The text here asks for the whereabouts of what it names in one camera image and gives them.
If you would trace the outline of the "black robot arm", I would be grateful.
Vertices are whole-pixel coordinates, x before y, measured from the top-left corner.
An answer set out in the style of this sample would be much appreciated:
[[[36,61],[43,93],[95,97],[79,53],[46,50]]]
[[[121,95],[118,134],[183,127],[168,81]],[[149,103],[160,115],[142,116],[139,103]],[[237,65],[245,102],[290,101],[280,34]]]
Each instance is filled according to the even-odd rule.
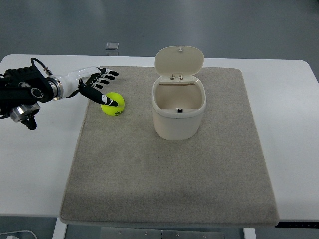
[[[43,76],[35,65],[39,63],[48,76],[51,71],[40,60],[32,57],[31,66],[8,69],[0,76],[0,118],[35,130],[35,115],[40,110],[39,102],[45,103],[57,95],[57,87]]]

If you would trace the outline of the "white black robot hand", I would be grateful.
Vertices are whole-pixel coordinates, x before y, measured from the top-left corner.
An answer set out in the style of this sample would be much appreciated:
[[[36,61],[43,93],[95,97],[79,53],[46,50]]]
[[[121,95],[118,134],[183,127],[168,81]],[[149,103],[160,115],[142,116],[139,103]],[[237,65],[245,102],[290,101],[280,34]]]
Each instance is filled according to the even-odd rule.
[[[112,107],[121,104],[103,94],[100,89],[118,76],[118,73],[105,67],[88,67],[68,73],[65,76],[47,77],[52,89],[53,99],[71,98],[80,93],[88,99]]]

